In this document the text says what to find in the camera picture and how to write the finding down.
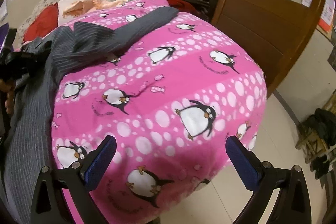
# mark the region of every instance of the metal screw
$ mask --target metal screw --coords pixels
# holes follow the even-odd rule
[[[73,168],[73,169],[76,169],[76,168],[78,168],[78,167],[80,167],[80,163],[79,163],[79,161],[75,161],[75,162],[73,162],[72,164],[71,164],[71,167]]]
[[[49,166],[43,166],[42,169],[41,169],[41,172],[46,173],[46,172],[48,172],[48,170],[49,170]]]
[[[298,166],[298,165],[295,165],[295,166],[294,166],[294,169],[295,169],[297,172],[301,172],[301,170],[302,170],[301,166]]]
[[[270,162],[268,162],[268,161],[263,161],[262,165],[263,165],[263,167],[265,167],[267,169],[272,167],[272,164]]]

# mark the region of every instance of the beige wall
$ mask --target beige wall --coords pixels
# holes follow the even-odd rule
[[[317,107],[322,107],[336,89],[336,72],[328,63],[332,49],[329,40],[315,30],[305,50],[277,88],[300,122]]]

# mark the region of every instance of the white pillow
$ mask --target white pillow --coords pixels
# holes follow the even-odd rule
[[[58,25],[61,26],[63,24],[66,24],[68,23],[69,21],[73,20],[74,18],[76,17],[73,17],[73,16],[67,16],[65,18],[63,18],[63,11],[70,7],[70,5],[72,3],[75,3],[77,1],[80,1],[80,0],[60,0],[58,2]]]

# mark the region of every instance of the pink bedsheet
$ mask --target pink bedsheet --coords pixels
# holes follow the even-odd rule
[[[116,29],[160,6],[168,3],[134,0],[67,25]],[[146,223],[229,164],[228,136],[253,147],[265,101],[263,72],[247,53],[209,23],[179,13],[121,58],[64,77],[53,155],[66,168],[113,135],[117,152],[91,196],[110,223]]]

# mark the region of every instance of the hand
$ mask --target hand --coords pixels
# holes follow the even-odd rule
[[[15,81],[8,80],[6,83],[0,79],[0,91],[7,93],[7,100],[5,101],[6,112],[10,115],[14,112],[14,88]]]

